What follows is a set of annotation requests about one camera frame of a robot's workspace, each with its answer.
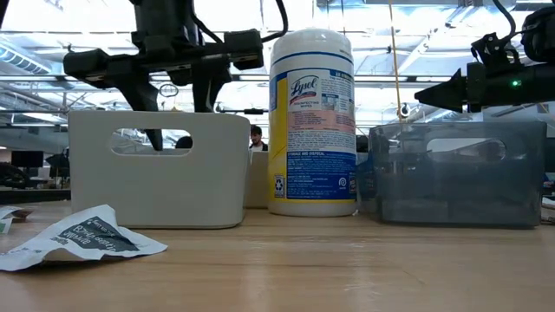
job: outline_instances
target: recycling symbol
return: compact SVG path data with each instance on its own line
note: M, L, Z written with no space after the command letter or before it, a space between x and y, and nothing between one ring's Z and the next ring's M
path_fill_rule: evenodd
M276 179L276 191L282 191L284 189L284 182L281 179Z

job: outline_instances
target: black cable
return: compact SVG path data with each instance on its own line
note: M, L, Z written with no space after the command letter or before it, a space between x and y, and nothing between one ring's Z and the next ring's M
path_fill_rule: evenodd
M202 30L202 32L204 32L205 34L207 34L209 37L212 38L212 40L214 40L216 43L224 43L221 39L219 39L218 36L216 36L216 34L214 34L213 32L211 32L204 23L202 23L202 21L197 17L197 15L194 13L194 9L193 9L193 0L190 1L186 1L186 6L188 8L188 11L191 12L191 19L193 20L193 22L197 25L197 27L199 27L200 30Z
M280 32L262 38L262 42L268 42L274 39L278 39L280 36L285 36L285 34L287 34L287 30L289 30L289 21L287 20L287 12L285 11L283 0L276 0L276 4L277 8L279 9L279 14L281 15L281 20L284 24L284 28Z
M509 24L511 25L511 32L509 33L509 36L513 37L515 35L515 31L517 30L517 24L516 22L514 22L513 16L511 16L511 13L509 13L505 9L503 4L500 3L500 0L493 0L493 4L495 4L495 6L497 7L497 10L499 10L505 16L507 21L509 21Z
M197 24L197 27L199 27L200 30L202 30L202 32L204 32L205 34L207 34L209 37L212 38L212 40L214 40L216 43L224 43L221 39L219 39L218 36L216 36L216 34L214 34L213 32L211 32L204 23L202 23L201 20L199 20L199 18L193 13L193 15L191 16L191 18L193 19L193 22L195 24Z

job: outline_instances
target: desk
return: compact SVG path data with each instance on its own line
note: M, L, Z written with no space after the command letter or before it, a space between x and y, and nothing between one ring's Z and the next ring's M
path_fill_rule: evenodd
M70 213L37 208L6 251ZM555 227L437 229L250 210L219 231L140 231L169 248L116 263L0 273L11 311L553 311Z

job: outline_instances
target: lysol logo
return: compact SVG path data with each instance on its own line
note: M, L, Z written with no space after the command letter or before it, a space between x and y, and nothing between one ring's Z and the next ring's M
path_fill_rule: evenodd
M319 78L317 76L306 75L305 77L301 77L293 82L293 85L291 86L291 100L289 101L289 105L303 98L316 96L318 80Z

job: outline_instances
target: fluorescent light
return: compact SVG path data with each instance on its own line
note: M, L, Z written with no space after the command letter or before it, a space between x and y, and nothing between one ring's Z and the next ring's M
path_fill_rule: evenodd
M11 124L13 127L53 127L53 124L47 123L15 123Z
M405 82L407 77L399 77L399 82ZM395 82L395 76L355 76L355 82Z
M268 81L267 75L240 75L239 79L241 81Z
M25 115L27 117L35 118L35 119L50 121L50 122L67 122L67 120L65 120L61 117L58 117L58 116L54 116L53 114L24 113L23 115Z
M444 82L449 81L451 77L438 76L438 77L416 77L417 82Z

